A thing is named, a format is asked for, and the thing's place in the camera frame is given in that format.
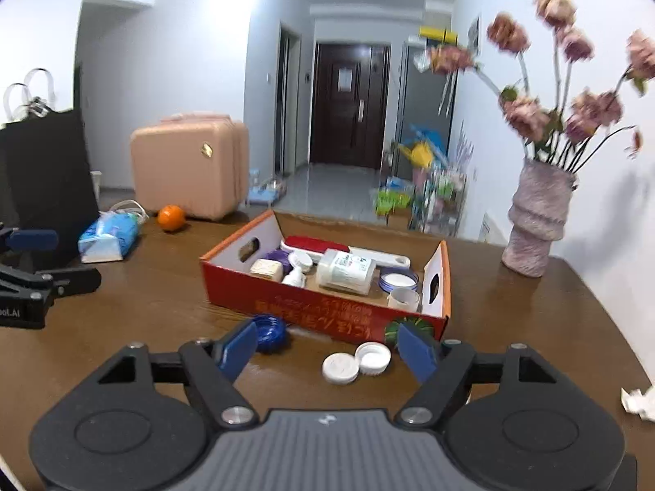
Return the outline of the blue round lid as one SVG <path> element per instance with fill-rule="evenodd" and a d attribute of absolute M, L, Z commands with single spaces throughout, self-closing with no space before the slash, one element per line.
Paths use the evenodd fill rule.
<path fill-rule="evenodd" d="M 253 317 L 256 329 L 256 351 L 261 354 L 274 354 L 287 344 L 287 323 L 280 317 L 261 314 Z"/>

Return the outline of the white ribbed cap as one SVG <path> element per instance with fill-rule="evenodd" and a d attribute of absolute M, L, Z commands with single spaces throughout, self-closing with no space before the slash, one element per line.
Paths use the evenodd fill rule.
<path fill-rule="evenodd" d="M 360 373 L 367 376 L 382 375 L 392 360 L 391 350 L 375 341 L 360 344 L 355 349 L 354 357 L 359 363 Z"/>

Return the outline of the white tape roll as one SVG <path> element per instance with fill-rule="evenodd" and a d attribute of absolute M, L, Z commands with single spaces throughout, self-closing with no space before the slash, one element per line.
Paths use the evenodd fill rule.
<path fill-rule="evenodd" d="M 421 305 L 421 296 L 411 288 L 394 288 L 387 296 L 387 306 L 397 311 L 416 313 Z"/>

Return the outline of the small white round lid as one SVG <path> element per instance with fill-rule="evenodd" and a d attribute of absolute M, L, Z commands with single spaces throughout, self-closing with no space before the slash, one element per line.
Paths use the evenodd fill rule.
<path fill-rule="evenodd" d="M 323 360 L 321 371 L 328 383 L 348 385 L 357 379 L 360 363 L 357 358 L 346 352 L 334 352 Z"/>

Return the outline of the beige square soap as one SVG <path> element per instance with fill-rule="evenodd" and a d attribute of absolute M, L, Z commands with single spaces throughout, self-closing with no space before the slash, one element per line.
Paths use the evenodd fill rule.
<path fill-rule="evenodd" d="M 284 277 L 284 265 L 275 259 L 260 258 L 250 267 L 250 274 L 257 278 L 281 283 Z"/>

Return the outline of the large white plastic bottle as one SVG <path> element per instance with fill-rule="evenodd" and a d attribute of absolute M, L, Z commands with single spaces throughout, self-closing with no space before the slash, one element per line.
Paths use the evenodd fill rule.
<path fill-rule="evenodd" d="M 366 296 L 371 289 L 376 264 L 371 259 L 350 253 L 327 250 L 318 261 L 318 286 Z"/>

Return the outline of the black paper bag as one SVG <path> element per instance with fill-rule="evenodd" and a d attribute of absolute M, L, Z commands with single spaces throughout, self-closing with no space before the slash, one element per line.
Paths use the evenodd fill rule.
<path fill-rule="evenodd" d="M 21 267 L 64 268 L 79 256 L 80 236 L 99 217 L 82 114 L 53 109 L 48 70 L 29 71 L 19 86 L 22 105 L 6 108 L 8 121 L 1 125 L 1 220 L 58 235 L 55 248 L 26 253 Z"/>

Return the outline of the red white lint brush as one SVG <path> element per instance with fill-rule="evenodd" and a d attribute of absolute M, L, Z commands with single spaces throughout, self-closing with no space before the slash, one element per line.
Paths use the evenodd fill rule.
<path fill-rule="evenodd" d="M 379 267 L 409 269 L 411 260 L 407 256 L 384 253 L 379 250 L 366 250 L 361 247 L 352 247 L 337 242 L 323 241 L 323 239 L 307 236 L 287 236 L 281 241 L 281 250 L 291 253 L 301 250 L 317 263 L 327 250 L 350 253 L 355 256 L 371 259 Z"/>

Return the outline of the orange fruit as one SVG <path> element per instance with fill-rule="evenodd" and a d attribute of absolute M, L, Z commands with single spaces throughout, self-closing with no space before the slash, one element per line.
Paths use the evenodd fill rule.
<path fill-rule="evenodd" d="M 161 230 L 166 233 L 176 233 L 187 226 L 187 216 L 178 205 L 167 205 L 158 211 L 156 221 Z"/>

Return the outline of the pink textured vase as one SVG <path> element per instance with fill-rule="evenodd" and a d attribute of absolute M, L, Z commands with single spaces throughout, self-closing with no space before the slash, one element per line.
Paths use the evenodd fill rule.
<path fill-rule="evenodd" d="M 502 255 L 515 273 L 540 278 L 554 242 L 564 237 L 576 176 L 559 167 L 525 158 L 508 219 L 513 224 Z"/>

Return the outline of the pink suitcase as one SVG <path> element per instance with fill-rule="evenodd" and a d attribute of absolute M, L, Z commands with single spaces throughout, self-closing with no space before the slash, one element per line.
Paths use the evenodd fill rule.
<path fill-rule="evenodd" d="M 135 130 L 130 152 L 137 201 L 148 211 L 176 205 L 219 221 L 248 195 L 248 128 L 229 115 L 172 115 Z"/>

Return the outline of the yellow watering can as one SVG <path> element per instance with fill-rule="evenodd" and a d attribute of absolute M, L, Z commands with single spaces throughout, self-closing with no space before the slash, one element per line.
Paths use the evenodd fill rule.
<path fill-rule="evenodd" d="M 412 147 L 399 144 L 398 151 L 409 160 L 415 169 L 428 170 L 432 167 L 434 153 L 429 141 L 418 141 Z"/>

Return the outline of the crumpled white tissue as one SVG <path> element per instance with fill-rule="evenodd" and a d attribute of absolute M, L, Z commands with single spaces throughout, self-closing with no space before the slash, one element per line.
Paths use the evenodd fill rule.
<path fill-rule="evenodd" d="M 644 421 L 655 421 L 655 386 L 646 391 L 621 390 L 621 404 L 626 413 L 636 414 Z"/>

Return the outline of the grey refrigerator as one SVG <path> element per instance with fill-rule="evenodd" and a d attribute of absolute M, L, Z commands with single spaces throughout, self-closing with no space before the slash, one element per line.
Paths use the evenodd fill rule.
<path fill-rule="evenodd" d="M 393 143 L 411 147 L 426 136 L 444 154 L 451 137 L 455 75 L 421 72 L 414 59 L 422 56 L 425 43 L 410 38 L 404 43 L 399 77 L 399 106 Z"/>

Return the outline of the yellow box on fridge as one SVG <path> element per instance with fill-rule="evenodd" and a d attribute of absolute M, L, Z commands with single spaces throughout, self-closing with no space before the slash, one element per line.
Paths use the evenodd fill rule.
<path fill-rule="evenodd" d="M 457 34 L 447 29 L 438 29 L 422 25 L 422 27 L 418 28 L 418 35 L 431 42 L 449 43 L 450 45 L 457 44 Z"/>

